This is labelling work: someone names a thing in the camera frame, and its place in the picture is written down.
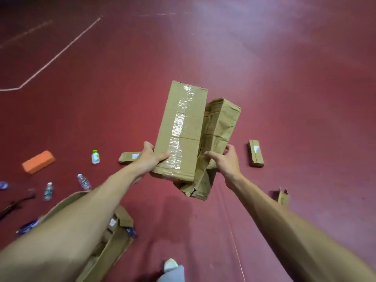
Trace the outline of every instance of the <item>white label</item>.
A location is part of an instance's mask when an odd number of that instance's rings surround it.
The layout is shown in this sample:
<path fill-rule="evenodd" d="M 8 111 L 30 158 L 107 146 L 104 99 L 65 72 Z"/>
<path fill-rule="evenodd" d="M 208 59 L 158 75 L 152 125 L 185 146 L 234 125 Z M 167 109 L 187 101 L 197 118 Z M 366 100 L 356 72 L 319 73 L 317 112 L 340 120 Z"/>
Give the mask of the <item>white label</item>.
<path fill-rule="evenodd" d="M 116 224 L 116 220 L 111 219 L 111 221 L 110 221 L 110 226 L 113 227 L 113 226 L 115 226 L 115 224 Z"/>

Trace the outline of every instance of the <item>person's right arm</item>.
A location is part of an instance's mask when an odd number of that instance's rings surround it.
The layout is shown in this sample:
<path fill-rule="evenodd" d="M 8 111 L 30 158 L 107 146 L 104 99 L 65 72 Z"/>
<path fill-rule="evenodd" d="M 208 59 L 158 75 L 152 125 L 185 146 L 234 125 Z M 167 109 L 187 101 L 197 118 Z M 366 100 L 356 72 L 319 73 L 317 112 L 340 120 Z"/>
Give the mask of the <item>person's right arm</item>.
<path fill-rule="evenodd" d="M 284 269 L 294 281 L 376 281 L 374 270 L 354 253 L 280 205 L 240 172 L 235 148 L 226 155 L 209 151 L 226 185 L 255 221 Z"/>

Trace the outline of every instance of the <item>hand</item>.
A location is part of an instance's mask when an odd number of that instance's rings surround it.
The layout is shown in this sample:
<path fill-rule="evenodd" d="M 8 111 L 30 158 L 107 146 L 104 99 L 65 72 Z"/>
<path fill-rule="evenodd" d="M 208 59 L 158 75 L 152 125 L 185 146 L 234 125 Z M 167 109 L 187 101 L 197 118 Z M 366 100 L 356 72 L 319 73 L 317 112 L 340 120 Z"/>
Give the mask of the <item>hand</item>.
<path fill-rule="evenodd" d="M 223 155 L 214 151 L 207 151 L 204 155 L 216 162 L 220 173 L 226 179 L 226 185 L 231 189 L 232 183 L 242 176 L 235 147 L 228 144 Z"/>
<path fill-rule="evenodd" d="M 171 154 L 170 151 L 155 154 L 153 150 L 154 146 L 150 142 L 144 142 L 144 150 L 141 155 L 130 164 L 136 172 L 133 184 L 136 184 L 146 173 L 152 171 L 160 161 L 167 159 Z"/>

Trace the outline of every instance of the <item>orange block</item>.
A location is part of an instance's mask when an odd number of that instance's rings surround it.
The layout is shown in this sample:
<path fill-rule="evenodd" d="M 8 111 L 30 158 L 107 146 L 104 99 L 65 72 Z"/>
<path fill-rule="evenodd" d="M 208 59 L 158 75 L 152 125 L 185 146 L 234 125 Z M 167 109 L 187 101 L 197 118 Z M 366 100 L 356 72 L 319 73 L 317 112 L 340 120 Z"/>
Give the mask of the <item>orange block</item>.
<path fill-rule="evenodd" d="M 34 156 L 33 158 L 29 159 L 22 163 L 22 167 L 27 173 L 33 174 L 36 171 L 50 165 L 52 162 L 55 161 L 54 156 L 48 150 L 43 151 L 41 154 Z"/>

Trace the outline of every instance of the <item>bottle with green cap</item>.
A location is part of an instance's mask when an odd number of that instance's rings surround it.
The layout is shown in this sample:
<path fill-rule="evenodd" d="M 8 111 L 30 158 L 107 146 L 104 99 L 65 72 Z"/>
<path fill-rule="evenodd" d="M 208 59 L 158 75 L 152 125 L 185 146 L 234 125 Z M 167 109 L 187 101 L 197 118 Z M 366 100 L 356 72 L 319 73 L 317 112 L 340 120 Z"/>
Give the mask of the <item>bottle with green cap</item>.
<path fill-rule="evenodd" d="M 93 150 L 93 154 L 91 155 L 91 162 L 93 164 L 98 164 L 100 162 L 99 153 L 96 149 Z"/>

